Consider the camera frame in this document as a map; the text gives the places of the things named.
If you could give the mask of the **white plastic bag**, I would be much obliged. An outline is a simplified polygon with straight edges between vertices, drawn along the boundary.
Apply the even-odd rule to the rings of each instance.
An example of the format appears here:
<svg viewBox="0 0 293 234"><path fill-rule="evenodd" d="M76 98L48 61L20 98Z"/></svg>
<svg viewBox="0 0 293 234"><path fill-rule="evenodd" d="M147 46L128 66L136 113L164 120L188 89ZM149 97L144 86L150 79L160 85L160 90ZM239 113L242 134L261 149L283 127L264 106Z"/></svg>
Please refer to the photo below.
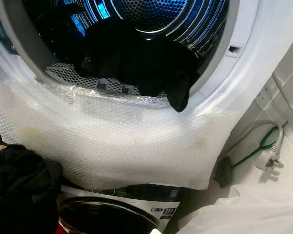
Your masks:
<svg viewBox="0 0 293 234"><path fill-rule="evenodd" d="M197 209L176 234L293 234L293 187L233 185Z"/></svg>

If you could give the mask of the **white power plug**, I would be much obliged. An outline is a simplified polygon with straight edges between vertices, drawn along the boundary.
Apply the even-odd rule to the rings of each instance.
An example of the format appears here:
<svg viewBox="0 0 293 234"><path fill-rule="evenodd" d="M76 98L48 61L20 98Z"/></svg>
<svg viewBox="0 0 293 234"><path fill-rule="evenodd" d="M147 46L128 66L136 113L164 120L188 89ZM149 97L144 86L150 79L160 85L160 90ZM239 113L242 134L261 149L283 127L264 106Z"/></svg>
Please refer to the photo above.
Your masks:
<svg viewBox="0 0 293 234"><path fill-rule="evenodd" d="M265 149L265 151L260 154L254 165L257 169L263 170L270 175L279 176L280 172L278 169L282 169L284 167L284 164L280 160L280 151L284 139L284 130L281 125L276 125L275 128L278 131L278 137L273 143L269 145L269 148Z"/></svg>

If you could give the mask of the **dark round washer door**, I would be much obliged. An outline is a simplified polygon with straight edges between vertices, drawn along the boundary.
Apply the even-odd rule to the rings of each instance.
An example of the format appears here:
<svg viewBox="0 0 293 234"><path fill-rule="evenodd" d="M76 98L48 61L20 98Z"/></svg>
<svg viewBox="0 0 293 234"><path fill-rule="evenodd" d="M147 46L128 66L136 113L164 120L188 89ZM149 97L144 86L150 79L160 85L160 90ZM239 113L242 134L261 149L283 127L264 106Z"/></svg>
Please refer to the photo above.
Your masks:
<svg viewBox="0 0 293 234"><path fill-rule="evenodd" d="M151 234L159 222L144 210L102 197L72 197L59 205L69 234Z"/></svg>

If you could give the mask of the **white tumble dryer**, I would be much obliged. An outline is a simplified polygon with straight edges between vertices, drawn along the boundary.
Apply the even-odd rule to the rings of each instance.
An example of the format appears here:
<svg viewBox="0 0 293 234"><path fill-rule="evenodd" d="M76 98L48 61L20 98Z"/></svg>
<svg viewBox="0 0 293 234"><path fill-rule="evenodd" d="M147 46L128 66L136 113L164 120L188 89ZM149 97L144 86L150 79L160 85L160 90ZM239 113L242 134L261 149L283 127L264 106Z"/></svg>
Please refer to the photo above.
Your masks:
<svg viewBox="0 0 293 234"><path fill-rule="evenodd" d="M0 128L10 122L28 126L111 125L145 120L155 125L177 120L191 122L210 116L236 122L293 42L293 0L232 0L231 20L191 89L188 107L180 113L157 98L113 95L60 84L42 65L53 57L43 47L24 4L0 0L0 28L15 47L0 42Z"/></svg>

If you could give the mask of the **white washing machine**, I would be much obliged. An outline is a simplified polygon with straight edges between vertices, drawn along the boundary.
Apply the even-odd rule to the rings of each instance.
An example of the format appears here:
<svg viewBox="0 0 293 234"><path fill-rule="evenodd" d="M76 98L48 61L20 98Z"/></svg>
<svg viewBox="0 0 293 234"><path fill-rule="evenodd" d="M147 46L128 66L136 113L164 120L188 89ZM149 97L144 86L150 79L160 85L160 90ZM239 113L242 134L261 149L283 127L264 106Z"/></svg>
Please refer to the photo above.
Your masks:
<svg viewBox="0 0 293 234"><path fill-rule="evenodd" d="M62 185L58 197L59 205L62 201L72 197L102 197L121 201L126 205L136 207L151 214L159 222L158 228L151 234L162 234L171 218L178 209L181 199L181 187L140 184L121 187L117 189L93 190L84 189L73 183L67 182ZM69 234L59 223L55 234Z"/></svg>

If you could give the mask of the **perforated metal lint filter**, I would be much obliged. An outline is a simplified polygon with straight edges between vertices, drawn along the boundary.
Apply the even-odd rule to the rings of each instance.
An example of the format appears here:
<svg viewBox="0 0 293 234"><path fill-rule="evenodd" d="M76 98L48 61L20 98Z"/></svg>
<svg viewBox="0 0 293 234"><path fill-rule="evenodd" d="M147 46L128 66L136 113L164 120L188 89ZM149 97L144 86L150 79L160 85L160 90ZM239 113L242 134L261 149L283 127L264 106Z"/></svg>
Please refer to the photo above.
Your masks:
<svg viewBox="0 0 293 234"><path fill-rule="evenodd" d="M64 81L67 84L83 88L94 89L95 91L109 92L112 94L124 94L141 96L142 92L137 85L122 84L114 78L99 78L93 76L81 76L75 71L71 64L57 62L47 65L44 71L57 81Z"/></svg>

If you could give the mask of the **black garment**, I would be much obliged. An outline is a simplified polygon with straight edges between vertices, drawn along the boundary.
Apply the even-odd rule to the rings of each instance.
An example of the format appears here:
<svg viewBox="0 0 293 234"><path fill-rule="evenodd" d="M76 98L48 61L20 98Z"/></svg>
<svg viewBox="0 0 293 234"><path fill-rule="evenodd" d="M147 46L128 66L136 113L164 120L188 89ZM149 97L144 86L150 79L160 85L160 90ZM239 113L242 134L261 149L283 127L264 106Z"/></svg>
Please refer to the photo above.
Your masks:
<svg viewBox="0 0 293 234"><path fill-rule="evenodd" d="M190 89L199 78L199 58L191 49L165 35L140 36L121 18L98 20L85 31L75 70L81 76L114 78L138 87L144 96L167 95L171 107L182 112Z"/></svg>

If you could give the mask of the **black clothes pile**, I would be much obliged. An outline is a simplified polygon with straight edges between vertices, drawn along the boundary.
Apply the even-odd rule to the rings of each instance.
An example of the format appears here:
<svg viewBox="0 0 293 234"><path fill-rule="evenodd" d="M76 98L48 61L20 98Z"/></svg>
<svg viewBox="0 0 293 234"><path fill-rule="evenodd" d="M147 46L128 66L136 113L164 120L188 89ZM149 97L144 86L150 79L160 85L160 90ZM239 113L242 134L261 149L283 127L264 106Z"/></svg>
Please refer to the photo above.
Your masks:
<svg viewBox="0 0 293 234"><path fill-rule="evenodd" d="M23 145L0 150L0 234L54 234L63 167Z"/></svg>

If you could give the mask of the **clear bubble wrap sheet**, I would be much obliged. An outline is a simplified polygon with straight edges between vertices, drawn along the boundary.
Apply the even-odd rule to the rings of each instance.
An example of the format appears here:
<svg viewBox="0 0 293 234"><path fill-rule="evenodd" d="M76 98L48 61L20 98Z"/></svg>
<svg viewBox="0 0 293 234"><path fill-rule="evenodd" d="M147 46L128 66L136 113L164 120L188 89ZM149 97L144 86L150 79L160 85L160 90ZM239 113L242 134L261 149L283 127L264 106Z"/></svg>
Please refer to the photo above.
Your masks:
<svg viewBox="0 0 293 234"><path fill-rule="evenodd" d="M84 88L0 78L0 134L61 163L84 189L137 184L208 187L242 114L129 105Z"/></svg>

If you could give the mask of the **white wall socket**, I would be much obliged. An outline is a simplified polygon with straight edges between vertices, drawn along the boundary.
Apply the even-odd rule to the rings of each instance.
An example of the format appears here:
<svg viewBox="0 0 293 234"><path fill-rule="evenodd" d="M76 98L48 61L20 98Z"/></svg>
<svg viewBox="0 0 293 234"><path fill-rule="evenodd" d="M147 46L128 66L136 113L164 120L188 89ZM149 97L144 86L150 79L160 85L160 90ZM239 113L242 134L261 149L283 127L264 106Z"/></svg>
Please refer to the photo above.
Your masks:
<svg viewBox="0 0 293 234"><path fill-rule="evenodd" d="M254 98L254 102L263 111L269 108L276 96L280 93L275 80L276 77L274 75L270 76L269 80L266 82L265 85L263 85L260 92Z"/></svg>

